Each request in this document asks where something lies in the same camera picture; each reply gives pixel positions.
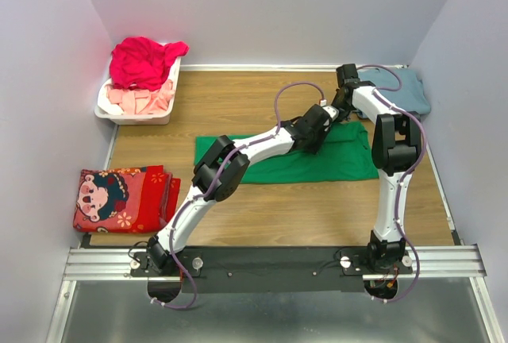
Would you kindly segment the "green t-shirt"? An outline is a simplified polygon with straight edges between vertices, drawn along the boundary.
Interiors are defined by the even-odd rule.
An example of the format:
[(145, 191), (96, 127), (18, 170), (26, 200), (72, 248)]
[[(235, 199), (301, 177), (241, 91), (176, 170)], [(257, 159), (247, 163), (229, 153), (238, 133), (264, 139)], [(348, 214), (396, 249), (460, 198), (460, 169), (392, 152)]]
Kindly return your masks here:
[(317, 153), (298, 150), (250, 165), (242, 184), (318, 183), (376, 179), (368, 131), (359, 122), (335, 124)]

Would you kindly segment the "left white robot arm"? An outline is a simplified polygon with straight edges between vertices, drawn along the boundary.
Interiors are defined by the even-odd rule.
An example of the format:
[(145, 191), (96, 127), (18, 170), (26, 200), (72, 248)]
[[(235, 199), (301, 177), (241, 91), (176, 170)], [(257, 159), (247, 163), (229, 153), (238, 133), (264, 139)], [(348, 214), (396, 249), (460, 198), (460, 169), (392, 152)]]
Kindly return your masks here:
[(264, 160), (293, 151), (316, 153), (334, 122), (344, 114), (334, 106), (313, 105), (294, 121), (279, 121), (265, 133), (232, 139), (218, 137), (194, 167), (194, 177), (183, 204), (169, 223), (148, 241), (148, 265), (160, 276), (178, 265), (177, 253), (204, 215), (229, 198), (247, 170)]

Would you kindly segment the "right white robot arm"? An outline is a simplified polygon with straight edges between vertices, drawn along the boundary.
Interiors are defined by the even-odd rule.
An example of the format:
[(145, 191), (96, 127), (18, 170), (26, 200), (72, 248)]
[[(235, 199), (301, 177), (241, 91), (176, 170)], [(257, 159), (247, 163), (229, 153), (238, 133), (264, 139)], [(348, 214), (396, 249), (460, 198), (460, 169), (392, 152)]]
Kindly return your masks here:
[(375, 126), (371, 158), (379, 172), (379, 208), (364, 262), (381, 273), (402, 263), (406, 255), (406, 193), (425, 154), (425, 140), (419, 116), (389, 101), (374, 83), (361, 80), (355, 64), (341, 65), (336, 74), (333, 107), (339, 110), (338, 119), (358, 110)]

